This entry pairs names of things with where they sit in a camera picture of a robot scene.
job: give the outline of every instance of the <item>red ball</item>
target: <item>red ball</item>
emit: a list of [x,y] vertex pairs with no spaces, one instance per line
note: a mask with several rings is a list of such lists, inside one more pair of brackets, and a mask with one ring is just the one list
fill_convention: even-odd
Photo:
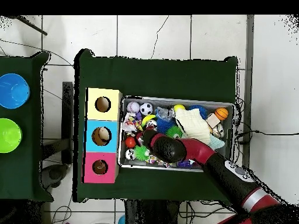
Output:
[[136,141],[132,136],[128,136],[125,143],[128,148],[133,148],[136,146]]

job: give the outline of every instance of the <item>dark green table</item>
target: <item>dark green table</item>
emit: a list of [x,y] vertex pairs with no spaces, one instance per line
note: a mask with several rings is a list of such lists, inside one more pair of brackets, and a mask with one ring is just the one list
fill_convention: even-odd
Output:
[[28,101],[17,109],[0,106],[0,118],[9,118],[23,132],[20,145],[11,153],[0,153],[0,199],[53,201],[42,188],[41,162],[41,68],[49,54],[38,52],[30,58],[0,57],[0,76],[16,73],[30,86]]
[[235,102],[237,58],[170,61],[96,58],[81,50],[75,58],[74,200],[129,198],[222,200],[227,198],[204,173],[120,168],[114,184],[81,183],[85,88],[118,89],[123,95]]

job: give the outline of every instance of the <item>pink box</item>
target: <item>pink box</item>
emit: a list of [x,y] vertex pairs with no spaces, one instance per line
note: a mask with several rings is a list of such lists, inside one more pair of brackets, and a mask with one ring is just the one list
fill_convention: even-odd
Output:
[[[107,163],[105,174],[96,174],[92,165],[97,160],[104,160]],[[118,164],[116,163],[116,153],[86,152],[84,165],[84,183],[109,184],[114,183],[118,174]]]

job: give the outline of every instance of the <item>green bowl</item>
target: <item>green bowl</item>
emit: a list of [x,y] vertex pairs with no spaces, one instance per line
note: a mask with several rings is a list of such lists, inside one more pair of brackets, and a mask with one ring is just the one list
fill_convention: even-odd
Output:
[[9,153],[19,146],[22,140],[20,127],[8,118],[0,118],[0,153]]

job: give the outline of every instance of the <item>yellow box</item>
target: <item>yellow box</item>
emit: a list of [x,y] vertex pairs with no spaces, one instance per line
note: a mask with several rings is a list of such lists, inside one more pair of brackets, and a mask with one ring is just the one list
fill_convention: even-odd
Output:
[[[121,98],[122,93],[118,90],[89,87],[87,119],[118,121]],[[109,102],[109,109],[106,112],[101,112],[101,109],[97,109],[97,106],[99,106],[98,102],[103,101]]]

